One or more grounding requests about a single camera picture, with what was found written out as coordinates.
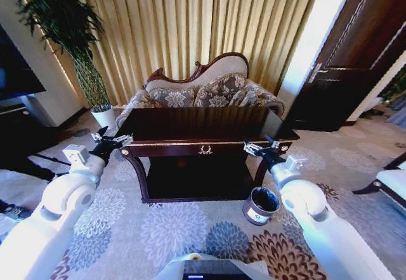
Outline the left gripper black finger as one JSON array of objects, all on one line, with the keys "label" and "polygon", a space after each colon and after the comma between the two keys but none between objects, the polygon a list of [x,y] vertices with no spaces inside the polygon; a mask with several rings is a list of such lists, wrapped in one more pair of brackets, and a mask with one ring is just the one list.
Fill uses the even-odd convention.
[{"label": "left gripper black finger", "polygon": [[100,128],[97,132],[91,134],[91,137],[95,141],[95,143],[100,143],[103,140],[103,136],[107,130],[108,126],[104,126]]},{"label": "left gripper black finger", "polygon": [[114,148],[115,149],[120,149],[122,147],[128,146],[133,142],[133,136],[132,135],[121,135],[119,137],[115,137],[113,139],[114,141]]}]

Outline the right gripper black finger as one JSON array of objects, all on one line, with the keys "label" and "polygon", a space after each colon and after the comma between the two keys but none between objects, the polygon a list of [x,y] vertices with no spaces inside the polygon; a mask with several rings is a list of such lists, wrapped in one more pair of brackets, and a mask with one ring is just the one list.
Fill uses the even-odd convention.
[{"label": "right gripper black finger", "polygon": [[280,147],[279,141],[274,140],[271,136],[269,136],[267,134],[265,134],[265,138],[268,140],[268,142],[270,143],[270,147],[273,150],[279,150],[279,147]]},{"label": "right gripper black finger", "polygon": [[260,156],[262,147],[244,140],[244,151],[252,156]]}]

